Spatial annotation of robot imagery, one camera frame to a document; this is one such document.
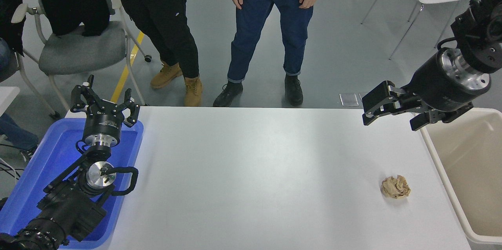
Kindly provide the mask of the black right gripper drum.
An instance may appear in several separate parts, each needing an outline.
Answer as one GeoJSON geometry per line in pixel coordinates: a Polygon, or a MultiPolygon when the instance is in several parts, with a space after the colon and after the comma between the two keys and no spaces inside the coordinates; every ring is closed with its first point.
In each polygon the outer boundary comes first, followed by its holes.
{"type": "Polygon", "coordinates": [[[437,53],[414,73],[407,90],[429,109],[445,112],[451,123],[470,109],[472,101],[491,88],[491,77],[471,67],[461,53],[437,53]]]}

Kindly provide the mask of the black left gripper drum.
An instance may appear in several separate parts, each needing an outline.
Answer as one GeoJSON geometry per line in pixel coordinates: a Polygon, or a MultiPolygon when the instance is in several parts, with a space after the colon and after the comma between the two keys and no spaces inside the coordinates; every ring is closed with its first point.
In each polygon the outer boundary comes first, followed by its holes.
{"type": "Polygon", "coordinates": [[[92,135],[108,135],[115,139],[120,138],[124,115],[122,112],[113,112],[101,107],[88,106],[86,110],[86,121],[83,130],[83,138],[86,139],[92,135]]]}

